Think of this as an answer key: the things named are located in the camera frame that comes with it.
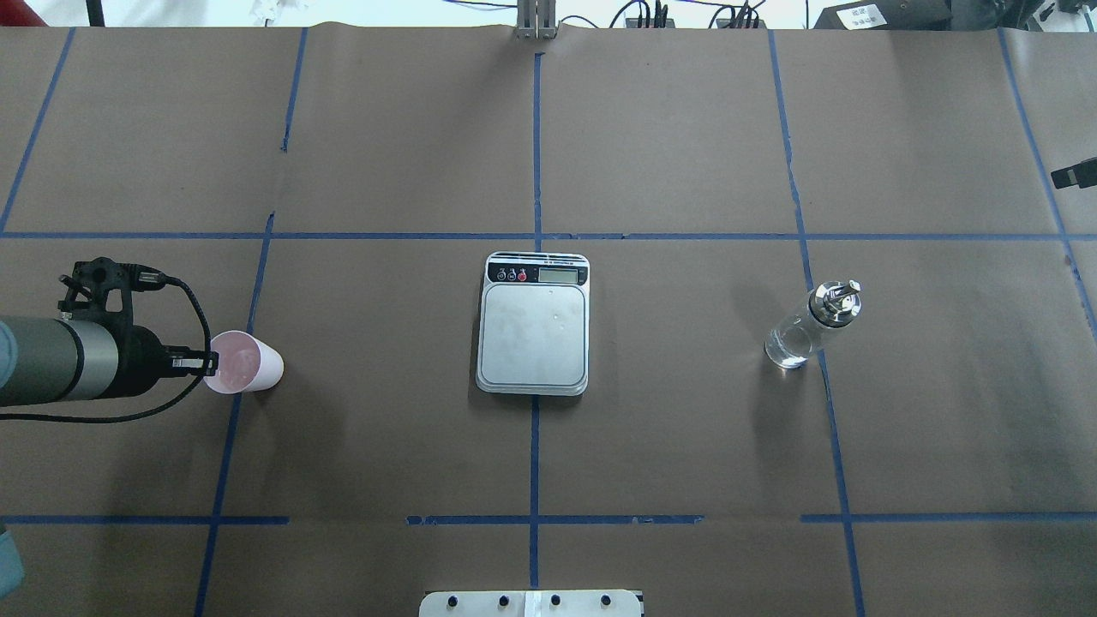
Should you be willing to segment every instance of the metal bracket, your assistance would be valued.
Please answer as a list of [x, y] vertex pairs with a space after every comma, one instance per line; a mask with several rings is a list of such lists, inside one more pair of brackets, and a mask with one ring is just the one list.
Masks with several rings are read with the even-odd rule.
[[519, 38], [556, 38], [556, 0], [518, 0]]
[[419, 617], [644, 617], [643, 592], [561, 590], [433, 592], [419, 604]]

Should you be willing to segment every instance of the blue tape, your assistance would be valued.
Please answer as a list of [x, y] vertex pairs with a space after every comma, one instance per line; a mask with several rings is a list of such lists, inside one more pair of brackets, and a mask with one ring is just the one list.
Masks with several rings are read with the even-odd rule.
[[[271, 236], [274, 231], [274, 213], [267, 217], [267, 227], [263, 231], [263, 246], [259, 253], [259, 266], [256, 268], [256, 284], [251, 290], [251, 304], [248, 308], [248, 334], [255, 332], [256, 310], [259, 307], [259, 298], [263, 289], [263, 278], [267, 270], [267, 256], [270, 253]], [[225, 487], [228, 485], [229, 463], [233, 460], [233, 445], [236, 440], [236, 428], [240, 419], [240, 403], [242, 395], [233, 396], [233, 410], [228, 416], [228, 430], [225, 435], [225, 449], [220, 457], [220, 471], [217, 475], [217, 492], [213, 502], [213, 523], [210, 525], [210, 534], [206, 536], [205, 558], [202, 560], [202, 574], [199, 577], [197, 597], [194, 601], [194, 616], [202, 617], [205, 610], [206, 592], [210, 588], [210, 575], [213, 571], [213, 558], [217, 549], [217, 529], [219, 527], [220, 513], [225, 504]]]
[[267, 276], [267, 256], [271, 250], [271, 237], [274, 232], [274, 213], [267, 217], [267, 228], [263, 231], [263, 246], [259, 250], [259, 267], [256, 269], [256, 284], [251, 289], [251, 304], [248, 306], [248, 334], [256, 330], [256, 311], [259, 308], [259, 295], [263, 291], [263, 279]]
[[68, 36], [65, 37], [65, 46], [61, 47], [61, 55], [57, 58], [57, 66], [54, 67], [54, 76], [49, 80], [46, 96], [42, 100], [42, 108], [38, 109], [38, 116], [34, 120], [34, 127], [31, 130], [31, 137], [26, 141], [26, 148], [23, 150], [23, 158], [19, 161], [19, 169], [15, 170], [15, 179], [11, 182], [11, 191], [8, 192], [8, 201], [4, 203], [3, 213], [0, 213], [0, 232], [8, 226], [8, 217], [11, 216], [11, 209], [15, 205], [15, 195], [19, 194], [19, 186], [23, 182], [23, 175], [26, 166], [31, 162], [31, 153], [34, 152], [34, 144], [38, 141], [38, 132], [42, 131], [42, 123], [46, 120], [46, 111], [49, 110], [49, 101], [54, 98], [54, 90], [57, 89], [57, 81], [61, 77], [61, 69], [65, 68], [65, 60], [68, 59], [69, 48], [72, 47], [72, 37], [76, 29], [70, 27]]
[[544, 515], [542, 525], [697, 525], [700, 514], [685, 515]]
[[[807, 253], [807, 231], [804, 225], [804, 214], [800, 202], [800, 190], [792, 172], [792, 138], [789, 134], [789, 116], [784, 105], [784, 89], [781, 86], [781, 66], [777, 55], [777, 38], [773, 31], [769, 35], [769, 56], [773, 66], [773, 86], [777, 90], [777, 108], [781, 120], [781, 135], [784, 142], [784, 159], [789, 170], [789, 190], [796, 206], [796, 231], [800, 233], [800, 258], [804, 268], [806, 289], [815, 288], [812, 278], [811, 256]], [[823, 372], [823, 385], [826, 390], [827, 416], [830, 422], [830, 455], [834, 460], [834, 475], [838, 485], [838, 503], [841, 507], [842, 531], [846, 537], [846, 558], [849, 564], [849, 579], [853, 592], [853, 608], [858, 617], [864, 617], [864, 595], [861, 591], [861, 571], [857, 560], [857, 543], [853, 540], [853, 526], [849, 521], [849, 495], [846, 492], [846, 472], [841, 462], [841, 441], [838, 438], [838, 422], [834, 413], [834, 395], [830, 390], [830, 374], [827, 371], [826, 355], [819, 351], [819, 369]]]
[[540, 535], [541, 516], [541, 396], [530, 396], [530, 588], [538, 588], [541, 561]]
[[622, 232], [580, 232], [577, 234], [556, 233], [544, 234], [544, 238], [554, 240], [799, 240], [800, 234], [760, 233], [760, 234], [693, 234], [693, 233], [622, 233]]
[[18, 239], [167, 239], [167, 240], [258, 240], [255, 232], [3, 232], [3, 238]]
[[819, 369], [823, 372], [823, 386], [826, 391], [826, 413], [830, 423], [830, 456], [834, 459], [834, 476], [838, 484], [838, 506], [841, 508], [841, 527], [846, 539], [846, 559], [849, 564], [849, 577], [853, 588], [853, 608], [858, 617], [864, 617], [864, 594], [861, 590], [861, 566], [857, 559], [857, 542], [853, 539], [853, 525], [849, 518], [849, 493], [846, 490], [846, 465], [841, 460], [841, 439], [838, 436], [838, 419], [834, 412], [834, 394], [830, 390], [830, 372], [826, 366], [826, 350], [818, 354]]
[[285, 240], [528, 240], [525, 233], [412, 233], [412, 232], [278, 232]]
[[[12, 239], [196, 239], [261, 240], [260, 232], [2, 232]], [[274, 232], [274, 239], [287, 240], [530, 240], [536, 234], [510, 232]], [[546, 240], [779, 240], [799, 242], [1061, 242], [1060, 234], [790, 234], [761, 233], [545, 233]], [[1070, 242], [1095, 242], [1097, 234], [1066, 234]]]
[[434, 525], [529, 525], [530, 517], [525, 515], [409, 516], [405, 521], [410, 527], [431, 527]]
[[143, 516], [143, 515], [5, 515], [9, 525], [172, 525], [172, 526], [278, 526], [289, 525], [289, 516]]
[[792, 173], [792, 137], [789, 134], [789, 113], [784, 106], [784, 87], [781, 85], [781, 65], [777, 58], [777, 38], [772, 30], [767, 30], [769, 35], [769, 61], [773, 67], [773, 88], [777, 91], [777, 111], [781, 121], [781, 139], [784, 144], [784, 164], [789, 172], [789, 190], [792, 192], [792, 203], [796, 206], [796, 232], [800, 234], [800, 259], [804, 268], [804, 280], [807, 289], [813, 289], [815, 282], [812, 278], [811, 260], [807, 257], [807, 232], [804, 228], [804, 213], [800, 205], [800, 189], [796, 187], [796, 177]]
[[842, 523], [1084, 523], [1097, 520], [1097, 512], [946, 512], [894, 514], [805, 514], [801, 523], [827, 525]]
[[1086, 284], [1082, 280], [1082, 273], [1078, 271], [1078, 262], [1074, 258], [1074, 249], [1071, 247], [1071, 242], [1066, 235], [1066, 226], [1063, 224], [1063, 216], [1059, 211], [1059, 202], [1055, 201], [1054, 189], [1051, 188], [1051, 179], [1048, 175], [1048, 169], [1043, 165], [1043, 157], [1040, 156], [1040, 148], [1036, 145], [1036, 136], [1032, 134], [1032, 126], [1029, 124], [1028, 113], [1025, 111], [1025, 102], [1021, 100], [1020, 90], [1017, 88], [1017, 76], [1014, 74], [1014, 63], [1009, 57], [1009, 44], [1006, 42], [1006, 32], [1004, 29], [998, 29], [998, 44], [1002, 47], [1002, 61], [1006, 65], [1006, 76], [1009, 78], [1009, 89], [1014, 93], [1014, 103], [1017, 105], [1017, 113], [1021, 119], [1021, 126], [1025, 128], [1025, 137], [1028, 139], [1029, 149], [1032, 150], [1032, 158], [1036, 160], [1037, 172], [1040, 175], [1040, 182], [1043, 183], [1043, 193], [1048, 198], [1048, 204], [1051, 206], [1052, 217], [1055, 220], [1055, 227], [1059, 229], [1060, 238], [1063, 242], [1063, 250], [1066, 253], [1066, 258], [1070, 260], [1071, 274], [1074, 277], [1074, 288], [1078, 292], [1078, 298], [1082, 300], [1082, 308], [1086, 314], [1086, 322], [1089, 325], [1089, 335], [1093, 337], [1094, 343], [1097, 344], [1097, 319], [1094, 318], [1093, 304], [1089, 302], [1089, 294], [1086, 292]]
[[700, 514], [544, 514], [535, 517], [524, 515], [454, 515], [454, 516], [409, 516], [405, 523], [409, 527], [431, 527], [449, 525], [697, 525], [704, 520]]
[[541, 251], [541, 56], [533, 55], [533, 250]]
[[282, 136], [282, 152], [290, 152], [290, 128], [293, 126], [293, 110], [297, 105], [297, 87], [301, 85], [301, 67], [305, 63], [305, 42], [308, 41], [308, 29], [301, 29], [301, 42], [297, 43], [297, 64], [293, 69], [293, 86], [290, 87], [290, 104], [285, 108], [285, 134]]
[[4, 516], [9, 525], [210, 525], [208, 516], [83, 516], [15, 515]]

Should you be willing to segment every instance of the digital scale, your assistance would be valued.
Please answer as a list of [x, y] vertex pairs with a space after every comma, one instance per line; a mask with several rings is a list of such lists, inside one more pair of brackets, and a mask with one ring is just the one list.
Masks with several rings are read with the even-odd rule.
[[509, 394], [583, 394], [589, 326], [586, 257], [493, 253], [484, 265], [476, 385]]

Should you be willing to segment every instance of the white wall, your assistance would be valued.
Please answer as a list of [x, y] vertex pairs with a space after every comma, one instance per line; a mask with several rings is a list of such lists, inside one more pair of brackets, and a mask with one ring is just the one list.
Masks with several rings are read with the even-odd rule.
[[[655, 0], [649, 1], [654, 7]], [[812, 0], [812, 22], [824, 7], [845, 1], [849, 0]], [[604, 27], [623, 3], [624, 0], [557, 0], [556, 14], [562, 18], [577, 13]], [[50, 25], [88, 25], [83, 0], [27, 0], [27, 4]], [[255, 0], [103, 0], [103, 14], [112, 26], [261, 25], [252, 11], [255, 4]], [[513, 9], [479, 11], [442, 0], [281, 0], [281, 15], [271, 25], [302, 26], [326, 21], [374, 26], [513, 25], [516, 18]], [[670, 16], [678, 27], [704, 27], [715, 10], [715, 7], [670, 2]], [[633, 5], [626, 14], [634, 16], [636, 12], [637, 7]], [[758, 13], [770, 27], [804, 27], [803, 0], [767, 0]], [[581, 22], [568, 23], [581, 25]]]

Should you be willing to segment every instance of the glass bottle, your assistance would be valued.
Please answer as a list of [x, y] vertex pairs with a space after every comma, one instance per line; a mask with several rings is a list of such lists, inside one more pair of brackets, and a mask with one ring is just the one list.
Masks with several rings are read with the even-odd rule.
[[766, 355], [782, 369], [800, 368], [861, 313], [861, 283], [828, 281], [807, 294], [766, 338]]

